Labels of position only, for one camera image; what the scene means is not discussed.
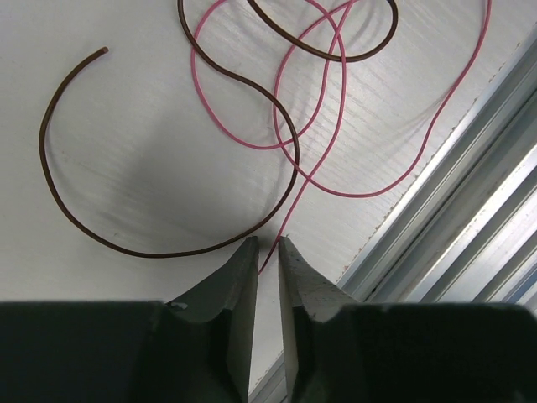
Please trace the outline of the aluminium mounting rail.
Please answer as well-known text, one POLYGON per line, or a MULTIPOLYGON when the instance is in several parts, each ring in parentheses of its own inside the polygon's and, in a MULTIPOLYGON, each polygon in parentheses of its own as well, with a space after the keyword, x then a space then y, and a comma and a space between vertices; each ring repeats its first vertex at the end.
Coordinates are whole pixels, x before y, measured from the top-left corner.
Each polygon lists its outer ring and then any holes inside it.
MULTIPOLYGON (((356 358, 336 402, 533 402, 536 42, 520 46, 336 285, 356 358)), ((256 401, 288 400, 284 355, 256 401)))

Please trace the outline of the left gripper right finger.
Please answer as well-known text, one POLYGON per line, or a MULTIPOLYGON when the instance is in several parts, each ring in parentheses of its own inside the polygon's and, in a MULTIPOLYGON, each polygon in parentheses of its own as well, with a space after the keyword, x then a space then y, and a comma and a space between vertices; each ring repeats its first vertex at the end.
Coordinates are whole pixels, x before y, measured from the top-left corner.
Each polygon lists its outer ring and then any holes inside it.
POLYGON ((290 238, 279 239, 279 297, 290 402, 336 402, 338 379, 356 358, 341 310, 353 299, 305 260, 290 238))

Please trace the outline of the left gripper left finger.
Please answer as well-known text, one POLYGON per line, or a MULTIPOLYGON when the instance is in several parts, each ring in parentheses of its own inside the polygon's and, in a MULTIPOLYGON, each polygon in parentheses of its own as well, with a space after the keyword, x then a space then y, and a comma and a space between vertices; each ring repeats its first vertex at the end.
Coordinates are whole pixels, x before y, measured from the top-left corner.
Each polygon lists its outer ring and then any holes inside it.
POLYGON ((182 402, 246 402, 258 290, 258 238, 167 303, 180 326, 172 380, 182 402))

